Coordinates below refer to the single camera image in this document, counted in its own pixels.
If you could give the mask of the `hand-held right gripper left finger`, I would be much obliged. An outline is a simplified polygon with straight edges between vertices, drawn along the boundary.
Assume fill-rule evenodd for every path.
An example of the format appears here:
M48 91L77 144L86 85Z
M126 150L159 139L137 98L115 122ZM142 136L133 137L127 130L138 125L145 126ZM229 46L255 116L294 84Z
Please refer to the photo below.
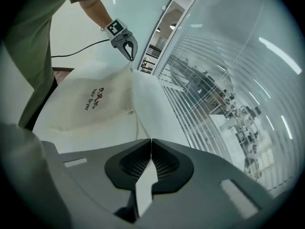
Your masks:
M51 142L43 150L53 183L65 204L71 229L142 229L138 224L136 181L120 160L139 153L149 139L108 148L59 154Z

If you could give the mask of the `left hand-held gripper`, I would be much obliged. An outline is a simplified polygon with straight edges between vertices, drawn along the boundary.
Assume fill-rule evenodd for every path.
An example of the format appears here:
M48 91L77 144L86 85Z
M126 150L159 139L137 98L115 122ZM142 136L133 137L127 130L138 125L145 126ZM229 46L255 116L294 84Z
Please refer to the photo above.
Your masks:
M138 51L138 42L127 26L121 20L115 19L106 26L105 30L113 48L118 48L120 45L120 52L124 57L133 61ZM131 49L130 54L126 49L127 46Z

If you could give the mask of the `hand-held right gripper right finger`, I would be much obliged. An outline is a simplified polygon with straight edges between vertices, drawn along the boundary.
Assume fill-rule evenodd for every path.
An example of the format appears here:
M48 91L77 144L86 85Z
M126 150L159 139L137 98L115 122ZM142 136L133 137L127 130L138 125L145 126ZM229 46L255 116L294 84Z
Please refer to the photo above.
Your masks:
M154 139L152 159L177 169L153 185L143 228L258 229L271 216L271 195L217 155Z

